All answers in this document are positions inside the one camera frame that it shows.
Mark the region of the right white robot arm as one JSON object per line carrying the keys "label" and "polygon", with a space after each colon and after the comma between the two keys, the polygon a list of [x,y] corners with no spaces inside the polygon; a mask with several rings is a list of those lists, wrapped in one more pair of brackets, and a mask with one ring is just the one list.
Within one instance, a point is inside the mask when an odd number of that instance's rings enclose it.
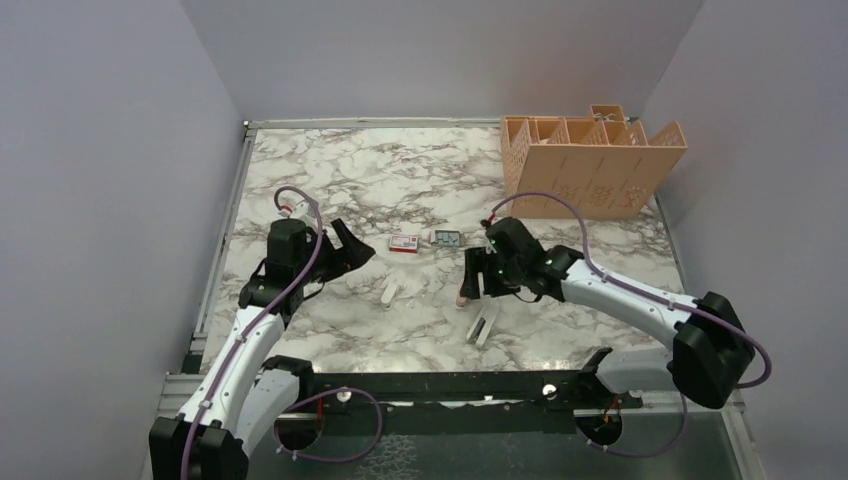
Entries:
{"label": "right white robot arm", "polygon": [[755,348],[725,297],[675,294],[617,276],[584,252],[543,247],[513,217],[489,224],[485,236],[486,245],[464,251],[460,297],[496,298],[526,289],[536,301],[551,298],[594,309],[658,342],[654,349],[595,355],[576,383],[585,404],[600,407],[631,391],[678,391],[718,409],[739,388]]}

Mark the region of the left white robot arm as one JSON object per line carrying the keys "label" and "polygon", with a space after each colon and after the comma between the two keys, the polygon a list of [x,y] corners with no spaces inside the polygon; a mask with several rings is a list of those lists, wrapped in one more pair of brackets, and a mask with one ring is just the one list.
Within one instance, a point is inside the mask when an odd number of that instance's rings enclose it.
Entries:
{"label": "left white robot arm", "polygon": [[313,401],[310,362],[286,359],[276,367],[266,361],[304,302],[306,285],[325,285],[375,254],[342,220],[330,225],[340,247],[318,220],[272,223],[266,255],[239,294],[219,355],[177,414],[158,417],[150,429],[153,478],[244,479],[250,455],[273,419]]}

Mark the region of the grey teal staple box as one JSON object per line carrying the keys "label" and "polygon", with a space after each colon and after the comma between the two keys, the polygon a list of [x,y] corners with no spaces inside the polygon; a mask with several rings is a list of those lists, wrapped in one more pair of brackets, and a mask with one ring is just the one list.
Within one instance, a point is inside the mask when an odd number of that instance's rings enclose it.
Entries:
{"label": "grey teal staple box", "polygon": [[460,247],[462,233],[457,230],[434,229],[430,232],[430,243],[438,247]]}

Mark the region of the red white staple box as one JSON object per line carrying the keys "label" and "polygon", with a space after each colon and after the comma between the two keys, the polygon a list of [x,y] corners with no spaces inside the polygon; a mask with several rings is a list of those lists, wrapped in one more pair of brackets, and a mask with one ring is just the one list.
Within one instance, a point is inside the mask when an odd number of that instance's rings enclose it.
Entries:
{"label": "red white staple box", "polygon": [[391,235],[388,248],[392,252],[415,254],[419,248],[419,237],[416,235]]}

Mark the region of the orange desk organizer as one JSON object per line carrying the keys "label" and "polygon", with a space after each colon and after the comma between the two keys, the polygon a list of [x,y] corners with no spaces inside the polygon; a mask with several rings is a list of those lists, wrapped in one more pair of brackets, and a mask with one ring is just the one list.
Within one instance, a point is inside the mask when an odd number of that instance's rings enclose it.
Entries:
{"label": "orange desk organizer", "polygon": [[688,149],[680,124],[648,136],[618,105],[585,116],[504,116],[500,125],[510,215],[635,218]]}

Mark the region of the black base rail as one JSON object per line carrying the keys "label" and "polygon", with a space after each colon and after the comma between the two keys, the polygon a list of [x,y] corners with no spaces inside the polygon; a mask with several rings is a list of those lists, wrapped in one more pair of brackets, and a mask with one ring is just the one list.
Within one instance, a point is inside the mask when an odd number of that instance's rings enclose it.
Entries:
{"label": "black base rail", "polygon": [[305,406],[271,414],[282,430],[326,436],[572,434],[574,415],[635,409],[640,400],[613,394],[578,370],[316,373]]}

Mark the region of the aluminium table frame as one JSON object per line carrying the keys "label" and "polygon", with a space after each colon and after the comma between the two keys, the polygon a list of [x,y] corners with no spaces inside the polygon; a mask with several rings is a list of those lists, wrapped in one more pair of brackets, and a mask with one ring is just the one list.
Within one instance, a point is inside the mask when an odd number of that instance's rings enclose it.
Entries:
{"label": "aluminium table frame", "polygon": [[[640,330],[594,309],[540,301],[523,289],[496,297],[501,311],[485,344],[465,342],[475,316],[456,305],[464,251],[487,243],[482,221],[521,220],[543,247],[563,245],[589,255],[617,276],[675,294],[671,247],[645,206],[632,220],[527,219],[510,215],[500,129],[271,129],[249,135],[239,170],[238,198],[213,262],[202,309],[204,377],[219,355],[239,308],[239,294],[266,255],[270,225],[281,219],[318,220],[334,247],[330,223],[344,221],[376,254],[361,268],[325,285],[310,283],[305,300],[271,348],[268,366],[305,360],[316,373],[445,373],[578,370],[609,350],[654,349]],[[434,229],[462,233],[460,247],[430,243]],[[392,252],[391,235],[416,235],[418,252]],[[401,290],[390,308],[380,297],[391,279]],[[614,454],[630,409],[574,415],[581,440]],[[265,435],[288,462],[314,458],[327,438],[282,430]],[[256,450],[249,458],[249,470]]]}

